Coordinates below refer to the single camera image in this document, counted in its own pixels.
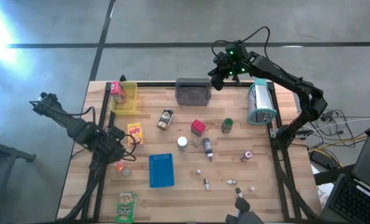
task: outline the yellow snack package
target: yellow snack package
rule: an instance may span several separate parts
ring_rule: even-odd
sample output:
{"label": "yellow snack package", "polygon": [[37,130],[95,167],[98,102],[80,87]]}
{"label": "yellow snack package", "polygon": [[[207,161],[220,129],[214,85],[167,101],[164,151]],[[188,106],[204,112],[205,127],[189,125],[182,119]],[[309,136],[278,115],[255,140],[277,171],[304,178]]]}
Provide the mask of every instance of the yellow snack package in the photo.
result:
{"label": "yellow snack package", "polygon": [[[132,123],[127,125],[127,133],[135,138],[136,146],[143,145],[143,133],[141,123]],[[128,137],[128,145],[133,146],[134,141],[132,138]]]}

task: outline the laptop keyboard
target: laptop keyboard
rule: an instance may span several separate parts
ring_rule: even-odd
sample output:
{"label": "laptop keyboard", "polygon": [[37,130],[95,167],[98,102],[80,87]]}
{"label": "laptop keyboard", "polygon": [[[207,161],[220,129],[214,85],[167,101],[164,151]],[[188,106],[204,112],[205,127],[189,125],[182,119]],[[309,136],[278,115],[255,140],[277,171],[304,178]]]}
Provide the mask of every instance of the laptop keyboard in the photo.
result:
{"label": "laptop keyboard", "polygon": [[343,178],[342,182],[330,207],[350,222],[370,223],[370,192],[365,194],[361,186],[358,186],[362,189],[359,190],[357,183],[349,177]]}

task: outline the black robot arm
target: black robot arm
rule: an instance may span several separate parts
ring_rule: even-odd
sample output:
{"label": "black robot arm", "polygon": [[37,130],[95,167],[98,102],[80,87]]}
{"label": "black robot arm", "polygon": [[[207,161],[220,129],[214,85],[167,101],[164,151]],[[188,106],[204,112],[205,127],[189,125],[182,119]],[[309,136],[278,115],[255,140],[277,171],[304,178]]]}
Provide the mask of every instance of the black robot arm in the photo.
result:
{"label": "black robot arm", "polygon": [[283,125],[275,138],[279,149],[287,149],[295,138],[295,133],[306,123],[318,119],[328,105],[322,90],[312,83],[284,71],[277,64],[255,52],[248,53],[243,43],[233,42],[225,48],[226,53],[218,53],[214,59],[217,67],[211,70],[212,86],[221,90],[224,79],[248,73],[251,77],[266,78],[294,92],[300,99],[300,115],[289,125]]}
{"label": "black robot arm", "polygon": [[98,153],[98,160],[92,161],[91,167],[95,167],[97,164],[107,165],[123,158],[125,148],[121,145],[120,139],[125,133],[122,130],[112,127],[114,131],[119,132],[119,136],[114,136],[111,131],[107,133],[99,128],[94,121],[86,122],[81,118],[74,118],[73,115],[79,114],[68,114],[64,111],[56,95],[52,93],[41,93],[41,97],[37,101],[30,103],[36,113],[52,118],[66,128],[67,135],[77,144]]}

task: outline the blue box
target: blue box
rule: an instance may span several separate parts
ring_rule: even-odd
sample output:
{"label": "blue box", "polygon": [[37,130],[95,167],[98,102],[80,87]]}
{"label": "blue box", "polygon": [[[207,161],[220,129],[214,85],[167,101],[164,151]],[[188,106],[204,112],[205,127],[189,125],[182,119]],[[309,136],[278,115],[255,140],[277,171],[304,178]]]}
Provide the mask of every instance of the blue box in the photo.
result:
{"label": "blue box", "polygon": [[149,156],[149,184],[151,188],[174,185],[173,155],[171,153]]}

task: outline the concrete floor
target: concrete floor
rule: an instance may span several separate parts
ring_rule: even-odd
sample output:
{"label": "concrete floor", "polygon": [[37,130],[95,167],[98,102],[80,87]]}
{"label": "concrete floor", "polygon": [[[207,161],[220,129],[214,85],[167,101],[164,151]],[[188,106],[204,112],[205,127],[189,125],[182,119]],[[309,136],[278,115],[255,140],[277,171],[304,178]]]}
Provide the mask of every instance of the concrete floor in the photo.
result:
{"label": "concrete floor", "polygon": [[[109,2],[0,1],[0,45],[96,44]],[[117,0],[106,43],[235,40],[262,25],[271,29],[272,42],[370,42],[370,0]],[[249,41],[263,42],[265,35]],[[95,47],[0,48],[0,142],[37,153],[34,163],[15,165],[0,223],[55,218],[73,142],[59,125],[35,114],[28,101],[52,92],[66,111],[80,111],[96,52]],[[370,116],[370,47],[270,47],[268,54],[321,88],[329,108]],[[131,80],[206,77],[212,59],[209,48],[105,49],[96,80],[122,74]],[[359,134],[370,121],[350,126]],[[311,146],[317,142],[308,139]],[[352,164],[361,147],[331,149],[343,164]]]}

